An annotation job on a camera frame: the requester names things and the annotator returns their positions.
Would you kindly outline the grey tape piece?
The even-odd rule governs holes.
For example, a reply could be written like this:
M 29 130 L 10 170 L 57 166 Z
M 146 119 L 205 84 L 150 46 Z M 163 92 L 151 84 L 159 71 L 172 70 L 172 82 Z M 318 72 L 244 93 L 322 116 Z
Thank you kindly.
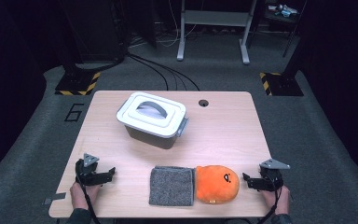
M 64 199 L 65 196 L 66 196 L 65 192 L 53 194 L 44 199 L 43 205 L 50 205 L 52 204 L 53 201 Z

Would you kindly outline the dark shelf with clutter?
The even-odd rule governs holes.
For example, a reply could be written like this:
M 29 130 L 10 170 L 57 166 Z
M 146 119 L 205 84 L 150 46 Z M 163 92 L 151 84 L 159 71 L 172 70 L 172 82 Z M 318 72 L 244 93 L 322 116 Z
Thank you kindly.
M 297 9 L 287 5 L 266 5 L 264 17 L 274 21 L 297 22 L 299 13 Z

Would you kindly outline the grey plastic storage box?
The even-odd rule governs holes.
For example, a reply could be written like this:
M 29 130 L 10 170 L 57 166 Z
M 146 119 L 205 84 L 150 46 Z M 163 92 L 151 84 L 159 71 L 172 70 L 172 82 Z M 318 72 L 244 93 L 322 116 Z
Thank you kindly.
M 176 142 L 176 139 L 178 137 L 180 137 L 180 136 L 174 136 L 172 138 L 165 139 L 165 138 L 157 137 L 157 136 L 149 134 L 149 133 L 143 133 L 141 131 L 136 131 L 130 127 L 125 126 L 125 128 L 126 128 L 127 132 L 129 133 L 130 137 L 132 137 L 136 140 L 139 140 L 141 142 L 147 143 L 149 145 L 163 148 L 163 149 L 171 148 L 174 145 L 174 143 Z

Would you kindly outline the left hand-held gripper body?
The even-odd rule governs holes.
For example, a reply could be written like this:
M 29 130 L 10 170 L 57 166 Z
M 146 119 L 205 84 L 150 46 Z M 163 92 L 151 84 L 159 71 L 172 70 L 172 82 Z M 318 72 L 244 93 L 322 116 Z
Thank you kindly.
M 86 185 L 86 178 L 93 175 L 100 175 L 96 173 L 98 166 L 98 157 L 94 157 L 88 153 L 83 155 L 82 159 L 76 162 L 76 182 Z

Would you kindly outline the person's left hand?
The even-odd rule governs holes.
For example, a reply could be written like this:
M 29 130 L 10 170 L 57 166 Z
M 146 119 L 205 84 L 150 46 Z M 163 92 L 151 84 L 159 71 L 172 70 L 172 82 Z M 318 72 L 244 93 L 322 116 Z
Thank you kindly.
M 89 195 L 91 204 L 95 204 L 100 186 L 86 186 L 86 191 L 83 191 L 81 186 L 75 182 L 70 188 L 72 206 L 74 209 L 89 209 L 85 194 Z

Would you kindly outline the orange plush toy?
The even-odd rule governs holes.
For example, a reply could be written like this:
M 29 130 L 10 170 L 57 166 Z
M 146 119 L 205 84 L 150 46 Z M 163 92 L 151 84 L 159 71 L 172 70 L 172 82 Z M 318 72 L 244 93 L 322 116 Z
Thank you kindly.
M 196 197 L 204 203 L 227 203 L 236 198 L 240 188 L 238 175 L 222 165 L 197 166 Z

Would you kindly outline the white metal desk frame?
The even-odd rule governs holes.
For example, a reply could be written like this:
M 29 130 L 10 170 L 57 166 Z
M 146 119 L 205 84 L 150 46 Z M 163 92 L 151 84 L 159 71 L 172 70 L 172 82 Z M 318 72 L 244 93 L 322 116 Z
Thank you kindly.
M 242 63 L 250 63 L 247 51 L 247 38 L 250 33 L 257 0 L 250 0 L 251 5 L 248 12 L 227 12 L 227 11 L 204 11 L 186 9 L 186 0 L 181 0 L 181 19 L 180 19 L 180 41 L 176 59 L 181 62 L 185 56 L 186 38 L 185 28 L 187 24 L 192 25 L 217 25 L 243 27 L 244 33 L 239 40 Z

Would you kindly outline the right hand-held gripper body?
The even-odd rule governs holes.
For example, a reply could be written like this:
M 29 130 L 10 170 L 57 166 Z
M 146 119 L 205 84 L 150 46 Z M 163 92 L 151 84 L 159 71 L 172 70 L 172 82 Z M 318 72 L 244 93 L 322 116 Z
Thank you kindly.
M 289 164 L 268 159 L 260 163 L 261 190 L 275 191 L 283 186 L 281 170 L 289 170 Z

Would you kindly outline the person's right hand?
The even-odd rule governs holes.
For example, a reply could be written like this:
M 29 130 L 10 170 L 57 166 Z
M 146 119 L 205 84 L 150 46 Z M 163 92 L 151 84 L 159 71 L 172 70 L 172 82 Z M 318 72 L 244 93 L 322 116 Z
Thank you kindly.
M 265 199 L 268 207 L 276 206 L 275 214 L 289 214 L 290 209 L 290 190 L 282 186 L 277 192 L 261 190 L 261 195 Z

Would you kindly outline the white lid with grey handle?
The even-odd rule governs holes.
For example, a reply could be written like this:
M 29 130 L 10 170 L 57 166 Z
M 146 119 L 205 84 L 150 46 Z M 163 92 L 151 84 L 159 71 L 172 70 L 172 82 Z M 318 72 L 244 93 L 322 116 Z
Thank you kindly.
M 136 131 L 165 139 L 181 136 L 188 123 L 183 104 L 141 91 L 125 101 L 117 120 Z

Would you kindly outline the black stand base striped edge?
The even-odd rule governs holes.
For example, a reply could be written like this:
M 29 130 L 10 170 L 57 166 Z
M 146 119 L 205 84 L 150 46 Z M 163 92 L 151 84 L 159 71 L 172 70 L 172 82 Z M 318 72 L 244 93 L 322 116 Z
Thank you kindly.
M 101 73 L 83 73 L 79 77 L 65 74 L 55 88 L 59 95 L 90 95 L 94 90 Z
M 263 88 L 269 96 L 303 96 L 296 80 L 280 73 L 260 73 Z

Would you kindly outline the grey cloth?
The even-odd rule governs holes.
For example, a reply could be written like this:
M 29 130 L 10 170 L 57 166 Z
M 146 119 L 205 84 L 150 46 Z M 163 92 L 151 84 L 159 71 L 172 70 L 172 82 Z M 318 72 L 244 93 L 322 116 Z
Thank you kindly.
M 149 203 L 157 206 L 192 206 L 194 187 L 192 168 L 156 166 L 150 174 Z

